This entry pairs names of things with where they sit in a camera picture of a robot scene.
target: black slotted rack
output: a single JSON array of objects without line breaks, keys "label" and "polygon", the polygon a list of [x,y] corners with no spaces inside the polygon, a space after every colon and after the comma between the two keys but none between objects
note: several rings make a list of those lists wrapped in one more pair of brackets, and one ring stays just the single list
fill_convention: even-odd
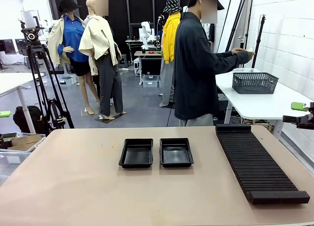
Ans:
[{"label": "black slotted rack", "polygon": [[299,191],[255,135],[251,125],[222,124],[216,134],[247,200],[252,204],[303,204]]}]

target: beige jacket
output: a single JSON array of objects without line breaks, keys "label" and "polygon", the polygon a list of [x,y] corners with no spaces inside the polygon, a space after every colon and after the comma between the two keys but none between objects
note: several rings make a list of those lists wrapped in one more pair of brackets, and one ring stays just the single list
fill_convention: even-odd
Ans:
[{"label": "beige jacket", "polygon": [[[52,62],[56,65],[59,65],[60,61],[63,61],[66,64],[70,64],[70,60],[65,52],[63,52],[61,55],[59,55],[58,53],[58,46],[63,42],[64,16],[65,14],[63,14],[61,18],[55,23],[48,39],[49,54]],[[81,21],[83,28],[85,28],[84,21],[76,15],[75,17]],[[88,62],[91,68],[92,75],[98,75],[98,69],[91,57],[89,58]]]},{"label": "beige jacket", "polygon": [[112,64],[118,64],[109,23],[101,16],[93,15],[89,17],[78,50],[96,60],[109,50]]}]

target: dark gray jacket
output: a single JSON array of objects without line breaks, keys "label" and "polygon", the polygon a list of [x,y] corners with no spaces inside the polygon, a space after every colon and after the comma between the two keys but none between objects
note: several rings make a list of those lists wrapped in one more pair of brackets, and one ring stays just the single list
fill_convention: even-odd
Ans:
[{"label": "dark gray jacket", "polygon": [[247,52],[212,53],[200,20],[191,12],[184,13],[175,43],[175,117],[188,120],[216,114],[215,75],[230,72],[248,61]]}]

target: hand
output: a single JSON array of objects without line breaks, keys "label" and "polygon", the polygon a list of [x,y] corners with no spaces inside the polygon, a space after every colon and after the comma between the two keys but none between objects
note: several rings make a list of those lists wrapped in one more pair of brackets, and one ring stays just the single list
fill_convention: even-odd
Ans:
[{"label": "hand", "polygon": [[64,51],[65,53],[72,53],[72,52],[74,52],[74,48],[72,48],[72,47],[70,47],[70,46],[64,47],[64,48],[63,48],[63,51]]},{"label": "hand", "polygon": [[233,55],[236,54],[236,53],[239,53],[239,52],[243,52],[243,51],[245,51],[245,49],[243,49],[243,48],[233,48],[231,50]]},{"label": "hand", "polygon": [[252,60],[252,58],[254,57],[255,55],[255,52],[247,52],[248,55],[249,55],[249,59]]}]

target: gray pants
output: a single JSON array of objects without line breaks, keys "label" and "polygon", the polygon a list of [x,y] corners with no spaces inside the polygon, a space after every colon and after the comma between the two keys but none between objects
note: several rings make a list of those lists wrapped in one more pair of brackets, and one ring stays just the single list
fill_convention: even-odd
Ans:
[{"label": "gray pants", "polygon": [[122,83],[118,65],[112,65],[110,53],[96,60],[100,80],[100,113],[110,115],[110,96],[112,95],[117,113],[123,111]]},{"label": "gray pants", "polygon": [[160,80],[162,84],[162,102],[159,106],[166,107],[169,102],[173,102],[175,94],[173,61],[166,64],[164,58],[161,59]]},{"label": "gray pants", "polygon": [[213,126],[212,114],[205,114],[196,119],[189,120],[179,120],[179,127],[189,127],[189,126]]}]

